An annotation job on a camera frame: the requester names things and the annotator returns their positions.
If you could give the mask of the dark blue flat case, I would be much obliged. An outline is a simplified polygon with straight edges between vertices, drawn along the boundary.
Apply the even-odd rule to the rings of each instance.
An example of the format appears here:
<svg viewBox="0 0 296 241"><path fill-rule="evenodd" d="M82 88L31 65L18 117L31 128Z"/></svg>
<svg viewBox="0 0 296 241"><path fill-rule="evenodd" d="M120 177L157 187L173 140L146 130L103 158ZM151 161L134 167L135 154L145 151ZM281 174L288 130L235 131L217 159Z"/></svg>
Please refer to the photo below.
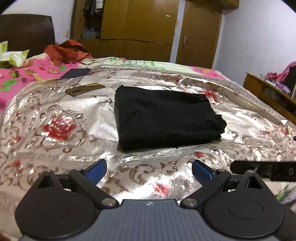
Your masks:
<svg viewBox="0 0 296 241"><path fill-rule="evenodd" d="M85 76L90 72L90 68L76 68L76 69L70 69L65 74L63 74L60 78L76 78L80 76Z"/></svg>

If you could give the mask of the green patterned pillow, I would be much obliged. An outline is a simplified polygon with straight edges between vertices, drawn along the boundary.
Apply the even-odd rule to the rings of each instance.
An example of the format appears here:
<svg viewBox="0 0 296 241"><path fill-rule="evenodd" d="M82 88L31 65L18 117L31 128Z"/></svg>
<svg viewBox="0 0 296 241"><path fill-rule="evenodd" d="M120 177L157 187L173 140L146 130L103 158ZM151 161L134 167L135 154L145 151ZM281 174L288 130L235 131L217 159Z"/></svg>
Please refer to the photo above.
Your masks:
<svg viewBox="0 0 296 241"><path fill-rule="evenodd" d="M8 41L3 41L0 43L0 67L22 67L28 54L29 50L8 51Z"/></svg>

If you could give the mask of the rust red garment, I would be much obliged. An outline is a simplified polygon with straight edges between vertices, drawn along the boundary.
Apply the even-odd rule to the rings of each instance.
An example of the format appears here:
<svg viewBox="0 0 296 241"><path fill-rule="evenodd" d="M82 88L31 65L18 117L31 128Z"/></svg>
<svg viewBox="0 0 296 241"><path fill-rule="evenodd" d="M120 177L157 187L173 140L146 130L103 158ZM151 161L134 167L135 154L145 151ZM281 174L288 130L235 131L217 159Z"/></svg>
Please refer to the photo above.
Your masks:
<svg viewBox="0 0 296 241"><path fill-rule="evenodd" d="M59 45L48 45L44 52L58 67L63 63L75 63L86 58L94 59L83 45L72 39Z"/></svg>

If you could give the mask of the black pants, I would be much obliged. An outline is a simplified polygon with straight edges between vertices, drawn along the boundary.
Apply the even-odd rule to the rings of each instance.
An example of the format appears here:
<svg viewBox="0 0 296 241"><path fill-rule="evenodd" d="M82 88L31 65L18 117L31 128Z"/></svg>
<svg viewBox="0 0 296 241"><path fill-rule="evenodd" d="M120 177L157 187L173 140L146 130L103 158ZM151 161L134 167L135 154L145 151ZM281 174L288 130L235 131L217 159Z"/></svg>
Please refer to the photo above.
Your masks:
<svg viewBox="0 0 296 241"><path fill-rule="evenodd" d="M115 107L125 152L207 144L219 140L227 126L204 94L121 85Z"/></svg>

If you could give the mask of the wooden door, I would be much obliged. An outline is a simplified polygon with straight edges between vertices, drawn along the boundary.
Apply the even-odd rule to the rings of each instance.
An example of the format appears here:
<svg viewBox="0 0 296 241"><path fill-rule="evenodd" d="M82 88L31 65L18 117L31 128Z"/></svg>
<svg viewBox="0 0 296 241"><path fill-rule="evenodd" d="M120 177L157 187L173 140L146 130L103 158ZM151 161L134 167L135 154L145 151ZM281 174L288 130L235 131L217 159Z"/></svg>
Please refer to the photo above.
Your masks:
<svg viewBox="0 0 296 241"><path fill-rule="evenodd" d="M186 1L176 63L211 69L221 19L218 1Z"/></svg>

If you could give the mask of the wooden wardrobe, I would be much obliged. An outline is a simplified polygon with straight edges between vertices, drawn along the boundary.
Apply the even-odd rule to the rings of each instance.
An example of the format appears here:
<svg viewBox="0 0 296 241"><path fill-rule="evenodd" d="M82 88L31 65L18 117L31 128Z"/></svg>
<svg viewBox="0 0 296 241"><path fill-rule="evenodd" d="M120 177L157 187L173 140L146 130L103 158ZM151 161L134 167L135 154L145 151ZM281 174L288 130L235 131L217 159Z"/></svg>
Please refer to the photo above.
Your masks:
<svg viewBox="0 0 296 241"><path fill-rule="evenodd" d="M95 58L168 62L178 1L74 1L70 38Z"/></svg>

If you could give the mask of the wooden side cabinet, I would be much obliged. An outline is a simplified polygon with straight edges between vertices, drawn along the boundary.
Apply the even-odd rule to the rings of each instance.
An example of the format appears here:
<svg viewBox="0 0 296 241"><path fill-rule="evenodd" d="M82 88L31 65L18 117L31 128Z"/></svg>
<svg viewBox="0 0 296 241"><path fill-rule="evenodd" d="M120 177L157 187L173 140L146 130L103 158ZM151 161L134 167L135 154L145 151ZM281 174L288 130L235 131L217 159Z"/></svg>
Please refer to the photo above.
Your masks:
<svg viewBox="0 0 296 241"><path fill-rule="evenodd" d="M246 74L243 87L295 125L295 99L249 73Z"/></svg>

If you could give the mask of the pink floral blanket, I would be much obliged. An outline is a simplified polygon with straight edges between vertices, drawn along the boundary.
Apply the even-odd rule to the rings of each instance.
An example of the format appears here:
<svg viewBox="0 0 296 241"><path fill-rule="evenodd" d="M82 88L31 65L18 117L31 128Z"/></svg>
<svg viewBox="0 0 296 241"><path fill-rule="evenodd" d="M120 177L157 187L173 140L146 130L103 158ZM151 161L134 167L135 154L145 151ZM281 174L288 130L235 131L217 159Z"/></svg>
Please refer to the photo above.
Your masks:
<svg viewBox="0 0 296 241"><path fill-rule="evenodd" d="M1 110L28 84L39 80L58 79L77 66L77 63L55 66L51 58L43 53L27 59L21 68L1 68Z"/></svg>

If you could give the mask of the dark wooden headboard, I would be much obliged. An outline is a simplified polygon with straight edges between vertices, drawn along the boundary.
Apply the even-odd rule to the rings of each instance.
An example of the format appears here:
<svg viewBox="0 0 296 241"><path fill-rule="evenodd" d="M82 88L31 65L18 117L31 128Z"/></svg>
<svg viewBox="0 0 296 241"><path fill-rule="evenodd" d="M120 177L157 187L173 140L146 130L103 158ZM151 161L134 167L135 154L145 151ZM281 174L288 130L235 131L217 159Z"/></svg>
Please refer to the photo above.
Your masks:
<svg viewBox="0 0 296 241"><path fill-rule="evenodd" d="M8 41L8 51L29 50L28 57L44 52L55 44L51 16L32 14L1 15L1 42Z"/></svg>

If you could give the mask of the floral satin bedspread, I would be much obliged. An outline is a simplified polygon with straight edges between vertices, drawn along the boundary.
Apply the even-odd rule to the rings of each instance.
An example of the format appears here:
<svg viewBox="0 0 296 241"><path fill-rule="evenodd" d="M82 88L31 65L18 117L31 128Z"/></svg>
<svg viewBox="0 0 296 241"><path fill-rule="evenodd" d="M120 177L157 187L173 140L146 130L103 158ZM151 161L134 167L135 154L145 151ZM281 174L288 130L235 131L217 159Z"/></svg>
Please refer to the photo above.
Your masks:
<svg viewBox="0 0 296 241"><path fill-rule="evenodd" d="M91 71L28 84L1 114L1 233L13 240L21 236L15 209L44 171L66 174L105 159L107 175L99 186L117 200L182 200L201 186L191 172L194 159L224 169L235 160L295 160L295 125L218 71L116 57L80 67ZM90 83L105 88L76 97L65 92ZM206 95L227 123L222 139L124 153L114 109L121 85Z"/></svg>

